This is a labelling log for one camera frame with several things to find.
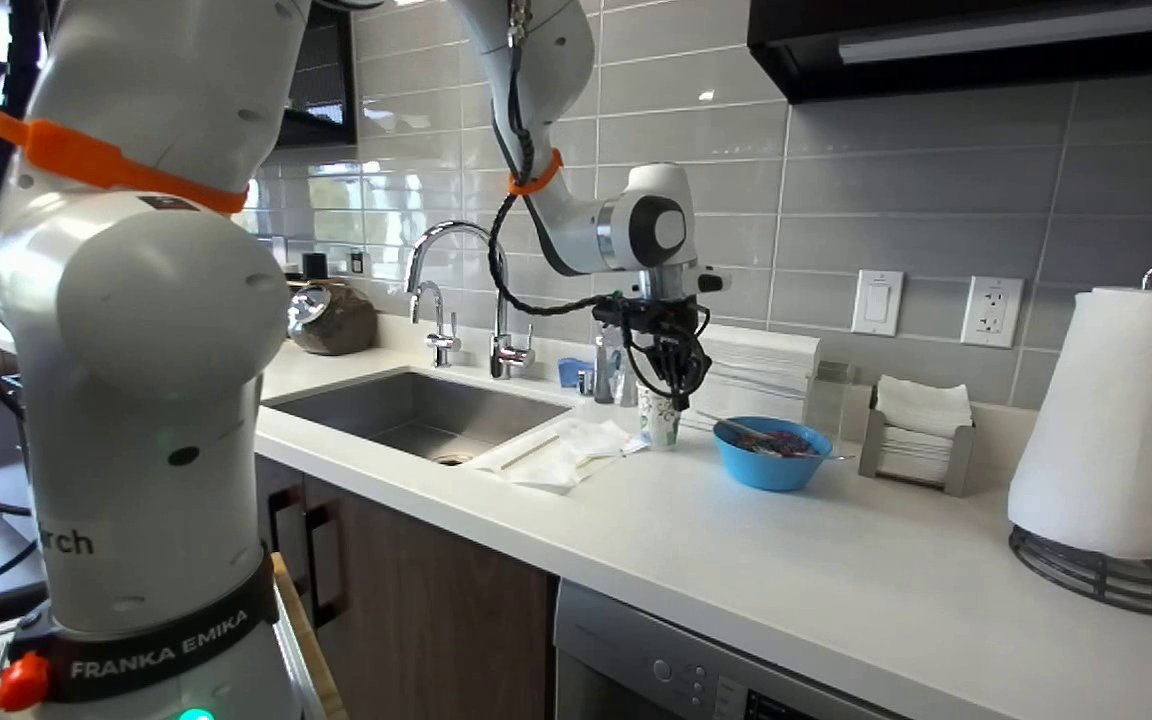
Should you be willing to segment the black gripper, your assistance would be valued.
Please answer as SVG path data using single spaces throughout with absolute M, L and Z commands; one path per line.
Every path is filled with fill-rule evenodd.
M 624 326 L 642 334 L 642 353 L 651 363 L 643 367 L 651 394 L 668 402 L 665 382 L 675 382 L 671 410 L 685 413 L 708 374 L 708 357 L 700 346 L 708 329 L 708 308 L 698 301 L 671 301 L 671 306 L 628 301 Z

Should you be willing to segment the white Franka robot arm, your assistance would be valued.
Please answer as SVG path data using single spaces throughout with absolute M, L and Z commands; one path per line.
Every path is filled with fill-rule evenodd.
M 0 320 L 49 599 L 0 720 L 302 720 L 258 527 L 275 262 L 234 219 L 308 0 L 63 0 L 0 190 Z

